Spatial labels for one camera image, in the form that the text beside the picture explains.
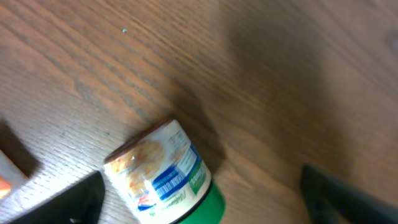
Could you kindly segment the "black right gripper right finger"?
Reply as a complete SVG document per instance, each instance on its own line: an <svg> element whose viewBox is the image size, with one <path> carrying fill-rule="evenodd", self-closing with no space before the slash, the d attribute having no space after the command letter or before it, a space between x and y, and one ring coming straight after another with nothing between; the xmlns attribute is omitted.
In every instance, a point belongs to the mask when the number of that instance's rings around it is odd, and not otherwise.
<svg viewBox="0 0 398 224"><path fill-rule="evenodd" d="M397 208L308 164L303 165L300 190L312 223L397 224Z"/></svg>

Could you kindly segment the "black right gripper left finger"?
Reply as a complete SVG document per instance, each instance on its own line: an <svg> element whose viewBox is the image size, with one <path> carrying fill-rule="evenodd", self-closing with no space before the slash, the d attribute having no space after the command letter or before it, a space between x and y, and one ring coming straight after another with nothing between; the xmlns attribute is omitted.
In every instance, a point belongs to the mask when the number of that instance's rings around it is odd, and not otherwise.
<svg viewBox="0 0 398 224"><path fill-rule="evenodd" d="M105 196L101 172L95 171L66 189L12 220L10 224L97 224Z"/></svg>

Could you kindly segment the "orange small box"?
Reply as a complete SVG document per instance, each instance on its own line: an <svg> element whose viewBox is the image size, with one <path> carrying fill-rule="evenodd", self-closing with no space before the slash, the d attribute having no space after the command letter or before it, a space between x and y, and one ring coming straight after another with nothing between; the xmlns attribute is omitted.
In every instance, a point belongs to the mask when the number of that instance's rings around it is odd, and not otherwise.
<svg viewBox="0 0 398 224"><path fill-rule="evenodd" d="M21 187L28 177L1 151L1 200Z"/></svg>

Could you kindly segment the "green lid jar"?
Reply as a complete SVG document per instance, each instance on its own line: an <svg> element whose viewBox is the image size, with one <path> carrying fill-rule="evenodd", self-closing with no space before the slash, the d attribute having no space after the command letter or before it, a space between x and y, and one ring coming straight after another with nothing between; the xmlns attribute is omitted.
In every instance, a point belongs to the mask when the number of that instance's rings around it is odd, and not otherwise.
<svg viewBox="0 0 398 224"><path fill-rule="evenodd" d="M123 144L104 172L139 223L220 223L225 200L180 123L170 119Z"/></svg>

